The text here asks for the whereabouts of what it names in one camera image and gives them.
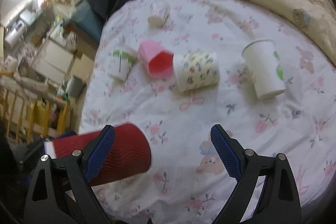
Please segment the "dark red ribbed paper cup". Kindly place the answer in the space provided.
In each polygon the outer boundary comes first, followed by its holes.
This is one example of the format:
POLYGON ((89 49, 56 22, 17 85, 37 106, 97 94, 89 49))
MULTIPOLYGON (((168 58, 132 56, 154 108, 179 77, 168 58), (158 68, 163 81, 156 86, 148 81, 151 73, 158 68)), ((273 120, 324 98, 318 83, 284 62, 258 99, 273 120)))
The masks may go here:
MULTIPOLYGON (((66 157, 83 150, 101 132, 70 135, 47 141, 45 153, 52 159, 66 157)), ((84 176, 91 186, 107 184, 136 174, 151 166, 151 150, 143 131, 132 123, 110 126, 109 132, 94 148, 87 160, 84 176)))

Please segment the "cartoon print paper cup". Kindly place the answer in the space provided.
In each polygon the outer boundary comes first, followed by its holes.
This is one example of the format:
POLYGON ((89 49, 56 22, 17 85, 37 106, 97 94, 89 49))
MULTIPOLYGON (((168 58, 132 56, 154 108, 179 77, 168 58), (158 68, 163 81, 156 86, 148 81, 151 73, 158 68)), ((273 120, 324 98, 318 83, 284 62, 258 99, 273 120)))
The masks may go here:
POLYGON ((219 62, 215 52, 175 54, 173 72, 181 92, 211 86, 220 81, 219 62))

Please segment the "white cup green leaf print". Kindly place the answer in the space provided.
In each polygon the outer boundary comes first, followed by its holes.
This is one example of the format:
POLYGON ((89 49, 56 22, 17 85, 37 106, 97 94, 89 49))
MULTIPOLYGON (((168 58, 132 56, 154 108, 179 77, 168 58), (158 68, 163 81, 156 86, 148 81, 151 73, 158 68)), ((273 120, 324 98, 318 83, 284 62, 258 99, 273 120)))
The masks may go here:
POLYGON ((242 56, 258 99, 273 98, 285 91, 284 71, 273 40, 258 39, 248 44, 242 56))

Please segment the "white cup green drip print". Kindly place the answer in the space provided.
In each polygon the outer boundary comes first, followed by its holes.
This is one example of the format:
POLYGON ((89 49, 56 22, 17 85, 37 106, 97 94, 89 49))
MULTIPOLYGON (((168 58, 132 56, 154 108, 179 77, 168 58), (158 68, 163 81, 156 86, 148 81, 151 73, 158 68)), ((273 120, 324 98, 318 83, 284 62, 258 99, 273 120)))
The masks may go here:
POLYGON ((117 45, 107 59, 107 72, 112 78, 125 81, 137 62, 137 51, 125 45, 117 45))

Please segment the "pink faceted plastic cup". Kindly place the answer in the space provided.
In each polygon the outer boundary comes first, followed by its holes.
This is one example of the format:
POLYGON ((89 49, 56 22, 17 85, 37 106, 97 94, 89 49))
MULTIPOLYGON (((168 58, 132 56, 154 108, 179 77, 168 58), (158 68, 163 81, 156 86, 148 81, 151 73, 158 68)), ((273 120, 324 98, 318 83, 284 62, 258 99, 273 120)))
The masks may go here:
POLYGON ((161 79, 173 73, 174 54, 156 41, 142 41, 138 55, 151 78, 161 79))

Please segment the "small white patterned paper cup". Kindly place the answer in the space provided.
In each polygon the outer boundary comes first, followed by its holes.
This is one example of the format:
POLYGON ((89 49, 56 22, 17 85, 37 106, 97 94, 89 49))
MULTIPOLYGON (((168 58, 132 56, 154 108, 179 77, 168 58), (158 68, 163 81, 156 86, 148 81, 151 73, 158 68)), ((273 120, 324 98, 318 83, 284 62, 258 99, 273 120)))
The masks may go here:
POLYGON ((155 0, 150 5, 147 21, 154 27, 162 27, 170 13, 170 5, 163 0, 155 0))

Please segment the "floral white bed sheet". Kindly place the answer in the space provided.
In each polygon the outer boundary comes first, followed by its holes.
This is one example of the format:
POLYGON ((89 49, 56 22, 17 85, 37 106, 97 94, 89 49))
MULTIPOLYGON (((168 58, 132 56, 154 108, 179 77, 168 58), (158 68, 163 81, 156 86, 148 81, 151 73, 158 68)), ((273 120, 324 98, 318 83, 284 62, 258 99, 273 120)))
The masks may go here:
POLYGON ((236 181, 210 142, 220 124, 260 155, 287 155, 301 205, 315 201, 335 173, 335 67, 315 44, 284 19, 241 0, 163 0, 162 27, 147 21, 155 0, 134 0, 102 30, 79 131, 131 122, 147 135, 153 161, 144 174, 95 188, 105 211, 127 223, 211 223, 236 181), (181 93, 174 77, 153 79, 142 63, 123 83, 107 72, 120 44, 137 49, 151 39, 174 53, 212 51, 220 83, 181 93), (272 39, 286 90, 256 97, 242 50, 272 39))

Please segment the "grey trash bin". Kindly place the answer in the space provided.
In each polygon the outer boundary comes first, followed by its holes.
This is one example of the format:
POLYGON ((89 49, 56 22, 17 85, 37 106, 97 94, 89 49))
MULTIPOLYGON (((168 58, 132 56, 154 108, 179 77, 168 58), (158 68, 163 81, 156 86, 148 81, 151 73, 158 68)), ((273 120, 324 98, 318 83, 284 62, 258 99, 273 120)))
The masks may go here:
POLYGON ((66 93, 69 97, 78 98, 85 86, 81 78, 72 75, 67 82, 66 93))

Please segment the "teal bed side cushion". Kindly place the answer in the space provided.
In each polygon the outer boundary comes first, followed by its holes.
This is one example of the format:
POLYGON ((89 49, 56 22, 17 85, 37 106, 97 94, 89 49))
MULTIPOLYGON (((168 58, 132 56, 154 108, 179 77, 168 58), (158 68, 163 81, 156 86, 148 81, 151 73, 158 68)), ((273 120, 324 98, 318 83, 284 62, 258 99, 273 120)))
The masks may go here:
POLYGON ((100 44, 104 23, 85 0, 75 7, 71 16, 64 21, 63 28, 73 31, 82 38, 90 39, 97 46, 100 44))

